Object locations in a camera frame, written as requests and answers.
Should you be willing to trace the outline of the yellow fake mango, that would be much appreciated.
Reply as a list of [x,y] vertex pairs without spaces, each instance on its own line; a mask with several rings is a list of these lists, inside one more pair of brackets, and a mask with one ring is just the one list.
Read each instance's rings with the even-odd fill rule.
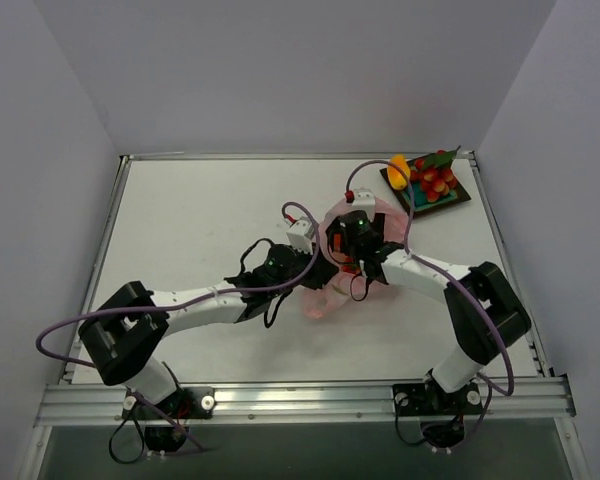
[[395,191],[403,191],[410,185],[411,170],[404,154],[396,154],[389,160],[387,179]]

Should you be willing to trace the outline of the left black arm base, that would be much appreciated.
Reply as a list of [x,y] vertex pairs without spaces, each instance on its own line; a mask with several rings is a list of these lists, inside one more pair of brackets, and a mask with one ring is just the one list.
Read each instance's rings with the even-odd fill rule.
[[[116,464],[132,465],[153,457],[165,461],[167,458],[210,453],[213,448],[203,446],[185,424],[190,419],[210,418],[211,411],[205,410],[193,393],[182,387],[177,387],[175,393],[157,404],[149,402],[138,392],[128,390],[121,422],[108,440],[109,457]],[[115,452],[114,439],[128,423],[137,435],[139,451],[132,458],[123,458]]]

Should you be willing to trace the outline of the pink plastic bag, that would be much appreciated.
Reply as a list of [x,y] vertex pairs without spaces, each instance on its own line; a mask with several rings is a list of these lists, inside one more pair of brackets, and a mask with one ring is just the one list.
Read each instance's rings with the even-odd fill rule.
[[[333,253],[332,256],[329,256],[327,252],[327,227],[337,216],[352,211],[355,206],[358,206],[356,201],[349,204],[345,199],[340,200],[327,211],[319,223],[322,258],[326,260],[328,267],[336,268],[336,273],[320,289],[312,290],[306,287],[303,291],[301,308],[303,314],[308,318],[321,319],[336,311],[351,300],[351,291],[356,297],[364,293],[364,279],[362,277],[354,278],[359,270],[351,262],[347,262],[342,254]],[[384,219],[387,223],[380,227],[380,232],[384,234],[386,240],[400,241],[403,239],[408,225],[408,216],[403,210],[393,207],[371,192],[363,193],[361,206],[364,210],[373,211],[375,220],[378,220],[382,214],[385,215]]]

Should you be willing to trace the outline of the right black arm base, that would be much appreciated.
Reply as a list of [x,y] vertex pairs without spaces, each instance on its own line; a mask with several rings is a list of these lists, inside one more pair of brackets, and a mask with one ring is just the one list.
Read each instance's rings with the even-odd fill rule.
[[[485,401],[476,383],[447,393],[434,380],[392,385],[394,430],[407,447],[429,447],[432,453],[451,455],[481,425],[490,397]],[[401,419],[417,419],[419,437],[408,439]]]

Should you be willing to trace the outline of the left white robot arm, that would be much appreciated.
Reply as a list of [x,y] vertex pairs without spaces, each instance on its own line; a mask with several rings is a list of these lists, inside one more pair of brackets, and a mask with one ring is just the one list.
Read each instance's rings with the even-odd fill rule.
[[339,272],[316,256],[275,244],[264,262],[222,282],[189,291],[151,291],[139,281],[121,287],[79,327],[79,337],[103,383],[123,385],[160,405],[180,389],[169,369],[153,356],[161,340],[212,324],[256,318],[295,286],[319,290]]

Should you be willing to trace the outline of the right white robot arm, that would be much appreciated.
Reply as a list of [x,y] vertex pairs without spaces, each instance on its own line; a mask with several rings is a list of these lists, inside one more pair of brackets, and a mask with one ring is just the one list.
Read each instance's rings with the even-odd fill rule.
[[513,394],[508,348],[527,334],[531,319],[496,264],[465,266],[420,256],[403,242],[386,240],[361,210],[336,217],[325,236],[327,251],[351,260],[369,284],[405,287],[447,307],[456,346],[429,373],[442,391],[455,393],[476,377],[491,386],[483,369],[501,357],[507,386],[494,389]]

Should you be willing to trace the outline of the red fake fruit bunch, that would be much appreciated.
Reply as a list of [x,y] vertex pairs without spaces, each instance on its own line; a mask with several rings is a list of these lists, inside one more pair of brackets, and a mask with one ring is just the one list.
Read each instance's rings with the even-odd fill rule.
[[411,180],[428,204],[450,200],[456,193],[458,180],[452,165],[458,152],[459,147],[453,150],[438,150],[409,162]]

